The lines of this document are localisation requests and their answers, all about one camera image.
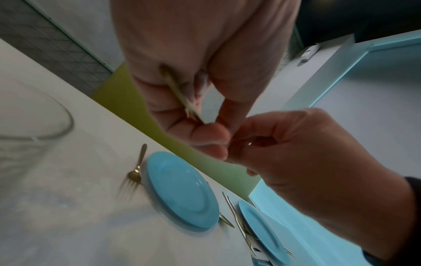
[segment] tiled wall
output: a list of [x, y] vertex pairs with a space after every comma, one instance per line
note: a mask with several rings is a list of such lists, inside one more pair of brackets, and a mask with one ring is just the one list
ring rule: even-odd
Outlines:
[[112, 74], [24, 0], [0, 0], [0, 39], [86, 95]]
[[276, 75], [281, 72], [281, 70], [288, 65], [289, 62], [303, 49], [303, 47], [300, 44], [299, 36], [297, 35], [296, 31], [293, 31], [293, 34], [291, 35], [291, 39], [289, 40], [288, 48], [285, 52], [285, 54], [282, 57], [282, 61], [279, 64], [278, 69], [275, 72], [275, 75], [273, 77], [276, 77]]

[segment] hand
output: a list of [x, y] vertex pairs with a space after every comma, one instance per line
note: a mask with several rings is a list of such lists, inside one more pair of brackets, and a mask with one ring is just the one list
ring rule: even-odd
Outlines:
[[300, 212], [380, 259], [396, 254], [415, 224], [415, 196], [406, 180], [321, 109], [247, 118], [228, 160], [261, 175]]
[[[275, 72], [299, 0], [112, 0], [117, 37], [147, 108], [170, 135], [224, 160], [226, 144]], [[209, 84], [225, 97], [216, 123], [187, 119], [159, 74], [165, 64], [200, 111]]]

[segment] green trim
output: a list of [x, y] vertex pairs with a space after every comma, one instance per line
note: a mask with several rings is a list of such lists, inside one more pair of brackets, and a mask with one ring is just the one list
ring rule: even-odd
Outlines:
[[112, 69], [109, 65], [107, 65], [104, 61], [102, 61], [100, 58], [98, 58], [95, 54], [93, 54], [91, 51], [89, 51], [88, 48], [86, 48], [83, 44], [81, 44], [78, 40], [76, 40], [73, 36], [71, 36], [65, 29], [63, 29], [60, 25], [58, 25], [56, 22], [53, 21], [51, 17], [49, 17], [47, 14], [42, 12], [35, 4], [31, 3], [30, 0], [24, 0], [28, 5], [30, 5], [33, 9], [35, 9], [38, 13], [40, 13], [42, 16], [47, 18], [55, 27], [57, 27], [59, 30], [61, 30], [65, 35], [67, 35], [73, 42], [78, 44], [82, 49], [84, 49], [90, 56], [95, 58], [98, 62], [100, 62], [103, 66], [105, 66], [109, 71], [114, 73], [114, 69]]

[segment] glass rim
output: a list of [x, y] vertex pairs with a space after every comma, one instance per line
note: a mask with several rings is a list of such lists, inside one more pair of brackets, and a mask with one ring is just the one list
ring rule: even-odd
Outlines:
[[75, 120], [74, 120], [73, 116], [71, 115], [70, 111], [66, 107], [64, 107], [63, 104], [61, 104], [59, 101], [57, 101], [56, 99], [54, 99], [50, 95], [46, 94], [45, 92], [41, 92], [41, 91], [39, 91], [39, 92], [44, 94], [44, 96], [50, 98], [51, 100], [53, 100], [54, 102], [59, 104], [61, 106], [61, 108], [63, 108], [64, 112], [67, 114], [67, 117], [69, 119], [69, 125], [64, 129], [59, 130], [58, 132], [55, 132], [55, 133], [52, 133], [52, 134], [41, 135], [41, 136], [12, 136], [12, 135], [2, 135], [2, 134], [0, 134], [0, 141], [2, 141], [2, 140], [11, 140], [11, 141], [55, 140], [55, 139], [58, 139], [58, 138], [61, 138], [65, 135], [67, 135], [69, 132], [71, 132], [74, 129]]

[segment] white device on wall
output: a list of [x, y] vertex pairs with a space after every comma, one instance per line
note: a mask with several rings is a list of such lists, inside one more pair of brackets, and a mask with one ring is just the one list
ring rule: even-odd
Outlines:
[[307, 62], [310, 60], [313, 55], [317, 53], [317, 51], [320, 49], [320, 44], [316, 43], [313, 46], [310, 46], [301, 56], [301, 62]]

